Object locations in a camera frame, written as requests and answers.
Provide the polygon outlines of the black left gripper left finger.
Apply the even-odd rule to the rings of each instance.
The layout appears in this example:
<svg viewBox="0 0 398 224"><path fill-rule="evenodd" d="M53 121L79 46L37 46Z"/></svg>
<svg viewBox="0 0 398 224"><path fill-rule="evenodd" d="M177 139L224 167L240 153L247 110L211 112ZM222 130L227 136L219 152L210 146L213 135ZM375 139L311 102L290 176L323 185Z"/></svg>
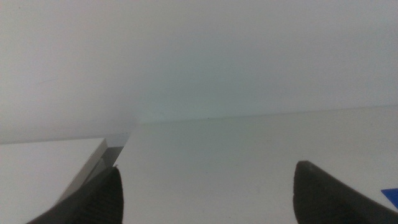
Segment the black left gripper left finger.
<svg viewBox="0 0 398 224"><path fill-rule="evenodd" d="M107 168L30 224L122 224L124 197L121 175Z"/></svg>

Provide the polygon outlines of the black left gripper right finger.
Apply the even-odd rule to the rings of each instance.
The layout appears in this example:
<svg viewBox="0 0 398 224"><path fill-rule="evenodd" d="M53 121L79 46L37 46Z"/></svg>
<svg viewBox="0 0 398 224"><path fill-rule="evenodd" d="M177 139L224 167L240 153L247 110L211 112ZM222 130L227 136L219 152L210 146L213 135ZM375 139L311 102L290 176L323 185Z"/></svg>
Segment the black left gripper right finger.
<svg viewBox="0 0 398 224"><path fill-rule="evenodd" d="M293 193L298 223L397 224L397 212L352 189L309 161L297 163Z"/></svg>

